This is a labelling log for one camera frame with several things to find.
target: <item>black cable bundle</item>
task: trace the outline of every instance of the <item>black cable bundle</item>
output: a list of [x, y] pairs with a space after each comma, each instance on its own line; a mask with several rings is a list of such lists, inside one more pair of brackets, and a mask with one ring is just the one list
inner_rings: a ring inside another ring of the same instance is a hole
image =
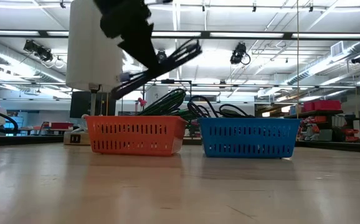
[[183, 89], [175, 89], [162, 96], [160, 99], [149, 105], [138, 116], [157, 116], [167, 115], [179, 110], [179, 107], [186, 97], [186, 91]]
[[147, 21], [151, 11], [144, 0], [94, 0], [94, 2], [102, 13], [100, 27], [104, 34], [112, 39], [120, 36], [123, 42], [118, 46], [147, 68], [147, 71], [130, 75], [131, 80], [112, 89], [111, 97], [115, 100], [202, 53], [198, 40], [188, 40], [166, 60], [159, 62], [151, 42], [154, 24], [149, 24]]
[[177, 50], [173, 52], [166, 60], [161, 62], [158, 68], [152, 68], [144, 72], [139, 72], [130, 75], [132, 78], [123, 82], [120, 86], [112, 89], [111, 95], [114, 99], [118, 100], [138, 87], [146, 84], [150, 80], [157, 78], [171, 70], [183, 65], [191, 59], [194, 59], [202, 53], [201, 46], [198, 40], [188, 40]]
[[[189, 103], [187, 104], [187, 107], [188, 107], [188, 110], [191, 111], [197, 118], [210, 118], [211, 115], [209, 114], [209, 111], [202, 105], [196, 105], [194, 102], [192, 102], [193, 99], [195, 98], [201, 98], [203, 100], [206, 101], [206, 103], [209, 105], [209, 107], [211, 108], [213, 114], [215, 115], [216, 118], [219, 117], [218, 114], [222, 115], [223, 117], [225, 118], [254, 118], [255, 116], [252, 116], [252, 115], [249, 115], [247, 113], [245, 113], [242, 109], [240, 109], [239, 107], [237, 106], [234, 106], [234, 105], [231, 105], [231, 104], [224, 104], [224, 105], [221, 105], [219, 107], [219, 111], [216, 111], [212, 104], [210, 103], [210, 101], [205, 97], [205, 96], [199, 96], [199, 95], [196, 95], [196, 96], [193, 96], [191, 97]], [[229, 106], [229, 107], [232, 107], [232, 108], [235, 108], [237, 109], [240, 113], [236, 112], [236, 111], [233, 111], [233, 110], [228, 110], [228, 109], [223, 109], [223, 107], [225, 106]]]

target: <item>ceiling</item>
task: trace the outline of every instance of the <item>ceiling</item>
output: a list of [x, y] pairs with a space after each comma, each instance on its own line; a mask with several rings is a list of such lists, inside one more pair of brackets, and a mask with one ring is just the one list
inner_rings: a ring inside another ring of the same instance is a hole
[[[225, 31], [284, 31], [296, 32], [296, 13], [284, 12], [283, 9], [291, 9], [296, 6], [296, 0], [179, 0], [176, 4], [165, 6], [151, 6], [152, 16], [150, 21], [154, 23], [155, 30], [225, 30]], [[252, 12], [251, 6], [256, 2], [257, 10]], [[309, 0], [299, 0], [301, 6], [308, 8]], [[26, 7], [26, 6], [52, 6], [45, 9], [3, 9], [0, 8], [0, 29], [21, 30], [68, 30], [70, 1], [65, 1], [65, 9], [59, 6], [56, 0], [9, 0], [0, 1], [1, 7]], [[360, 32], [360, 10], [358, 0], [314, 0], [313, 12], [300, 12], [301, 32]], [[66, 61], [67, 39], [34, 39], [37, 43], [52, 49]], [[25, 43], [23, 38], [0, 37], [0, 43], [13, 49], [20, 54]], [[250, 51], [252, 62], [245, 68], [231, 65], [229, 62], [231, 53], [239, 40], [202, 40], [203, 54], [182, 67], [181, 78], [198, 82], [214, 83], [220, 79], [231, 80], [266, 80], [267, 83], [276, 82], [274, 74], [289, 75], [297, 69], [297, 42], [278, 40], [258, 41], [245, 40], [247, 48], [253, 46]], [[337, 41], [301, 41], [299, 64], [300, 67], [329, 52], [329, 48]], [[156, 50], [166, 50], [170, 54], [175, 49], [174, 39], [153, 39]], [[286, 49], [278, 55], [282, 46]], [[66, 66], [51, 69], [62, 74], [66, 73]]]

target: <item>red bin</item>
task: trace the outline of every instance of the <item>red bin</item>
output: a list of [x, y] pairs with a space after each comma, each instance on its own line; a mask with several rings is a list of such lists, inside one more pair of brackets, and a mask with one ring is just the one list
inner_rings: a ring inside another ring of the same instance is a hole
[[342, 110], [339, 100], [319, 100], [314, 102], [315, 110]]

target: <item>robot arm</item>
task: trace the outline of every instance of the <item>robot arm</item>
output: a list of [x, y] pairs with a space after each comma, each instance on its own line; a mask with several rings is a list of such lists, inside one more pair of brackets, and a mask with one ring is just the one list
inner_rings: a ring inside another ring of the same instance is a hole
[[129, 80], [112, 89], [112, 98], [116, 100], [202, 53], [199, 41], [189, 40], [159, 62], [151, 42], [154, 24], [147, 22], [151, 11], [143, 0], [94, 0], [94, 3], [102, 13], [100, 27], [104, 34], [111, 39], [120, 36], [123, 42], [118, 46], [147, 68], [144, 72], [130, 75]]

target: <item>spotlight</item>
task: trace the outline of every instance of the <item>spotlight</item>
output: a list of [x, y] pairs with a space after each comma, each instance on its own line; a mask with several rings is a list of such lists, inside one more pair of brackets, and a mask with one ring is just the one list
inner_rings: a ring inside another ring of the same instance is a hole
[[352, 59], [352, 63], [360, 63], [360, 57]]
[[51, 54], [50, 49], [44, 49], [43, 47], [38, 47], [35, 52], [35, 56], [38, 56], [43, 62], [51, 62], [53, 60], [53, 55]]
[[161, 63], [164, 60], [166, 60], [168, 56], [166, 56], [164, 50], [159, 50], [158, 53], [156, 54], [156, 57], [158, 58], [158, 62]]
[[[242, 59], [248, 56], [249, 62], [248, 63], [242, 63]], [[239, 63], [242, 63], [244, 65], [248, 65], [250, 63], [250, 57], [247, 54], [247, 47], [244, 43], [238, 43], [238, 45], [235, 47], [235, 50], [232, 52], [232, 56], [230, 58], [230, 62], [233, 65], [237, 65]]]
[[24, 50], [28, 53], [33, 53], [37, 50], [38, 45], [33, 40], [26, 40]]
[[226, 84], [226, 82], [225, 82], [225, 80], [220, 80], [220, 83], [219, 83], [220, 85], [225, 85]]
[[35, 43], [33, 40], [26, 40], [24, 50], [39, 57], [43, 62], [51, 62], [53, 60], [51, 49], [46, 49]]

